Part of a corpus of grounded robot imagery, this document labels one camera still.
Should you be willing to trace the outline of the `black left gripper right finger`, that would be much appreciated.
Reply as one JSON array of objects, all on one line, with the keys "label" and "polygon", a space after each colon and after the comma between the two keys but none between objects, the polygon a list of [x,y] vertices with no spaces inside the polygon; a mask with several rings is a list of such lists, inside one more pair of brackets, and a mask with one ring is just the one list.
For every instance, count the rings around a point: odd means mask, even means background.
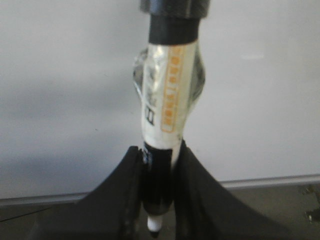
[{"label": "black left gripper right finger", "polygon": [[182,143],[174,169],[177,240],[295,240],[287,227],[220,185]]}]

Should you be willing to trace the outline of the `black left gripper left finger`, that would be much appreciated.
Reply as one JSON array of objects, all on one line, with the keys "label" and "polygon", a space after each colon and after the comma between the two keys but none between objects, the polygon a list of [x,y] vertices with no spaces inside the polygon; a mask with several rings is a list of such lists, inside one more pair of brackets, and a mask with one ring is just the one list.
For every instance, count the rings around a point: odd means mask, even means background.
[{"label": "black left gripper left finger", "polygon": [[136,240],[142,153],[128,148],[116,169],[74,205],[34,225],[36,240]]}]

